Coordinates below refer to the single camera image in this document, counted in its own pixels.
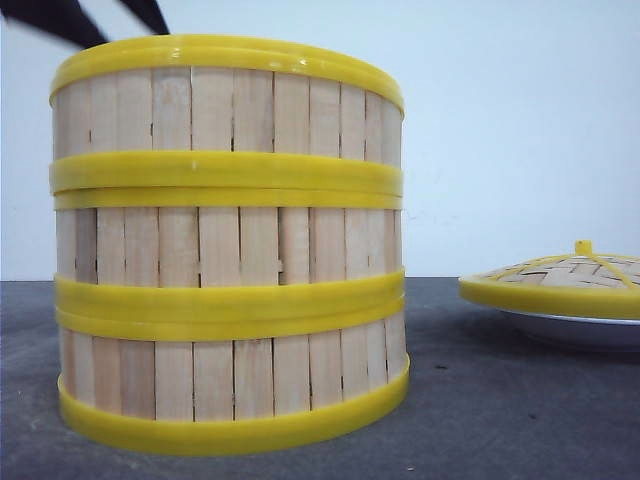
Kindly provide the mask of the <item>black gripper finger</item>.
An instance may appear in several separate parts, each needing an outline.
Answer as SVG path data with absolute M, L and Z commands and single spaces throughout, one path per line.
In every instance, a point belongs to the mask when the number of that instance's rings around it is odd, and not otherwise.
M 1 14 L 82 49 L 107 42 L 105 35 L 78 1 L 1 0 Z
M 168 35 L 170 30 L 157 0 L 121 0 L 121 3 L 154 35 Z

